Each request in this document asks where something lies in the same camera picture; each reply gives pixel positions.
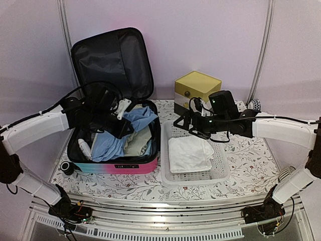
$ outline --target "yellow box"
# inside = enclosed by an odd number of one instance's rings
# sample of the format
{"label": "yellow box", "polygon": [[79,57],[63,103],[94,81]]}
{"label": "yellow box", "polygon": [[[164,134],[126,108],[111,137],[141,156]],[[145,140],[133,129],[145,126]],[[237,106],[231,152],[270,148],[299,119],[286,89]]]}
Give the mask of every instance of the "yellow box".
{"label": "yellow box", "polygon": [[221,90],[221,85],[221,80],[197,71],[192,71],[177,79],[175,81],[174,112],[182,115],[188,110],[192,97],[200,97],[208,103],[209,95]]}

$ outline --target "yellow lid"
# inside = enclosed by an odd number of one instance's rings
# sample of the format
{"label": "yellow lid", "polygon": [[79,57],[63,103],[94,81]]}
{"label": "yellow lid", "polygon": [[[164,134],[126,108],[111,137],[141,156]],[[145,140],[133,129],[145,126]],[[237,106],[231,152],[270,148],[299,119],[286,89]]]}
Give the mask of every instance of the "yellow lid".
{"label": "yellow lid", "polygon": [[198,71],[193,71],[187,75],[184,75],[183,77],[177,79],[176,82],[201,93],[208,93],[213,89],[213,87],[222,83],[221,80]]}

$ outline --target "table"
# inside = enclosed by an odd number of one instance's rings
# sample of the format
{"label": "table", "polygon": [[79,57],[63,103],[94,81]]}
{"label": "table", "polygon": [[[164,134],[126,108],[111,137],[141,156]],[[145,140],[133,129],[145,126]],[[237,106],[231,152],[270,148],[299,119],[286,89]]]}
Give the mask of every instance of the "table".
{"label": "table", "polygon": [[[160,123],[177,119],[173,100],[153,100],[158,109]],[[246,107],[236,102],[239,110]],[[157,168],[146,175],[110,175],[75,172],[65,176],[60,163],[68,161],[67,150],[63,153],[51,182],[65,191],[85,196],[107,199],[141,200],[149,202],[224,200],[267,193],[277,182],[278,168],[262,138],[230,137],[223,144],[229,162],[231,177],[215,185],[165,187],[161,179],[160,162]]]}

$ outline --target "suitcase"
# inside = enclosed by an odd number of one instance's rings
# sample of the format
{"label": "suitcase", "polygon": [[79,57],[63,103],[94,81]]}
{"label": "suitcase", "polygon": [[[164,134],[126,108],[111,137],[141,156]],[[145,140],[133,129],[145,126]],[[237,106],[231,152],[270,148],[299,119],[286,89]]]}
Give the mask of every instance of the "suitcase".
{"label": "suitcase", "polygon": [[[136,99],[137,104],[149,106],[157,114],[157,107],[147,100],[154,88],[146,46],[139,30],[125,28],[103,33],[77,42],[71,49],[73,65],[79,83],[110,82],[119,88],[124,98]],[[84,95],[97,91],[101,85],[88,85]],[[92,133],[76,128],[68,143],[67,155],[85,173],[146,174],[157,167],[161,126],[159,118],[149,124],[152,145],[149,156],[121,157],[113,160],[88,161],[78,145],[83,139],[92,146]]]}

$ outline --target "laundry basket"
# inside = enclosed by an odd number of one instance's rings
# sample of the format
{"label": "laundry basket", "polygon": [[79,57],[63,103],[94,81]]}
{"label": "laundry basket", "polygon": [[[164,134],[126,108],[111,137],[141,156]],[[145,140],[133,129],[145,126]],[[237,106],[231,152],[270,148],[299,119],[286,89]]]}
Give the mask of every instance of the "laundry basket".
{"label": "laundry basket", "polygon": [[169,139],[172,137],[190,136],[187,131],[173,126],[173,120],[168,120],[162,125],[160,145],[160,166],[162,180],[165,185],[210,185],[227,180],[230,176],[230,169],[224,151],[224,144],[208,141],[213,150],[213,158],[210,159],[212,169],[204,172],[171,173],[169,160]]}

